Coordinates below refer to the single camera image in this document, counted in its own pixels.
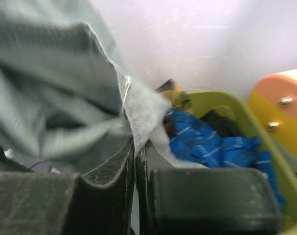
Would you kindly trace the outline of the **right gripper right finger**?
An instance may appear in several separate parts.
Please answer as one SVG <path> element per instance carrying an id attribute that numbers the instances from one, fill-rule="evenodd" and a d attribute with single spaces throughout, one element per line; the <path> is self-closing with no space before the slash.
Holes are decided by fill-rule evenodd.
<path id="1" fill-rule="evenodd" d="M 253 168 L 174 168 L 147 143 L 137 155 L 142 235 L 275 235 L 282 214 Z"/>

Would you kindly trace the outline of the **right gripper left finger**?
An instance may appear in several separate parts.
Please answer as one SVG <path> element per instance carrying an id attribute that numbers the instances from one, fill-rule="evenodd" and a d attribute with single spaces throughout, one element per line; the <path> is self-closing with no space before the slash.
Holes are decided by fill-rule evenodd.
<path id="1" fill-rule="evenodd" d="M 134 146 L 87 174 L 35 173 L 0 148 L 0 235 L 127 235 Z"/>

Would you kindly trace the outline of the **grey button shirt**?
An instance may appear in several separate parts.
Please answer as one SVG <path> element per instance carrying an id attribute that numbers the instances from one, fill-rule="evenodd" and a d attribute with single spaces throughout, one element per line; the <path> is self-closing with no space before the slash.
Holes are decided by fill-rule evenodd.
<path id="1" fill-rule="evenodd" d="M 132 76 L 88 0 L 0 0 L 0 146 L 87 173 L 129 138 L 159 164 L 195 168 L 171 153 L 170 102 Z"/>

